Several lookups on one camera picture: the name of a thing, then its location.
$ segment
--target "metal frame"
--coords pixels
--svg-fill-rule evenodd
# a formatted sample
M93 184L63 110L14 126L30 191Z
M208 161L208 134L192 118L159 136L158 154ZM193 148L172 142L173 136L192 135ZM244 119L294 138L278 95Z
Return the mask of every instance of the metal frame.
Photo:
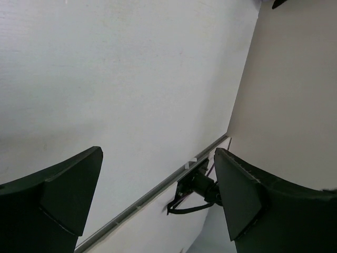
M185 165L181 166L178 170L176 170L173 174L171 174L168 178L154 187L151 191L145 194L143 197L138 199L128 208L126 208L123 212L121 212L118 216L116 216L113 220L107 223L104 227L98 230L96 233L91 235L88 239L86 239L83 243L78 245L75 249L74 253L85 253L96 243L104 240L111 232L113 232L116 228L118 228L125 220L127 220L130 216L137 213L141 210L145 205L151 202L156 196L158 196L161 192L166 190L171 184L177 182L182 179L188 173L190 173L194 168L196 168L200 163L202 163L205 159L208 158L209 153L215 149L219 144L224 142L228 136L225 134L209 145L206 149L204 149L201 153L199 153L196 158L196 162L188 162L189 168L186 169Z

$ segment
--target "beige wall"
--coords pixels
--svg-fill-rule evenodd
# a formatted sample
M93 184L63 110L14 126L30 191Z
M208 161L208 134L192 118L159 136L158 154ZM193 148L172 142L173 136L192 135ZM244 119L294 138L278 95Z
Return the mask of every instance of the beige wall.
M272 2L260 10L230 150L292 182L337 187L337 1Z

